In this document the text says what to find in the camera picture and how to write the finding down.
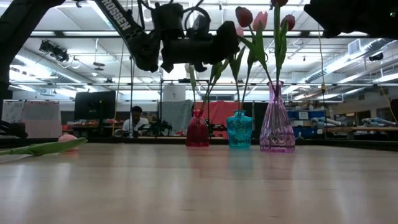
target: red panel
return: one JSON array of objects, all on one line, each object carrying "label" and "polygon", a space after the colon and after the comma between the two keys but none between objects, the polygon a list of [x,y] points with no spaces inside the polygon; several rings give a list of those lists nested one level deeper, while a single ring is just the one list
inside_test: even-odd
[{"label": "red panel", "polygon": [[[196,109],[201,108],[201,102],[196,102]],[[223,124],[226,126],[226,119],[234,115],[234,111],[238,109],[238,102],[216,101],[210,102],[210,122],[212,124]],[[203,117],[208,119],[208,106],[203,109]],[[215,131],[214,135],[222,134],[224,139],[228,139],[226,131]]]}]

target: blue vase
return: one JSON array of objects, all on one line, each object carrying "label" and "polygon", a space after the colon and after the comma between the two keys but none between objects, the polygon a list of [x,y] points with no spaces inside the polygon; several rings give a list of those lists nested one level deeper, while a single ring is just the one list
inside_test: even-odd
[{"label": "blue vase", "polygon": [[245,116],[244,110],[236,110],[234,114],[226,119],[229,148],[250,149],[253,119]]}]

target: laboratory room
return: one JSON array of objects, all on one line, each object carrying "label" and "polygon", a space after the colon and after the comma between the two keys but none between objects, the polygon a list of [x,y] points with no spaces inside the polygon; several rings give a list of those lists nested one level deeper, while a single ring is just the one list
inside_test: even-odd
[{"label": "laboratory room", "polygon": [[0,223],[398,223],[398,2],[346,2],[2,0]]}]

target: gray curtain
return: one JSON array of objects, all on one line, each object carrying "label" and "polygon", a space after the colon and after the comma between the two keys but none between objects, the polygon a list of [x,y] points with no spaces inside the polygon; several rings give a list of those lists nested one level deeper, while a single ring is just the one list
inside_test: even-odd
[{"label": "gray curtain", "polygon": [[192,119],[193,101],[162,102],[162,120],[173,126],[170,134],[186,131]]}]

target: purple vase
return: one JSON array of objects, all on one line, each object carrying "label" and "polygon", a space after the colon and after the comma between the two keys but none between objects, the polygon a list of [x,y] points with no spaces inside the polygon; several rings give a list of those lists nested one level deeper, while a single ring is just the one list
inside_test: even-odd
[{"label": "purple vase", "polygon": [[265,152],[294,152],[295,137],[293,128],[287,115],[284,102],[281,97],[281,86],[283,82],[276,83],[274,88],[278,88],[277,94],[269,86],[269,103],[262,122],[260,134],[261,151]]}]

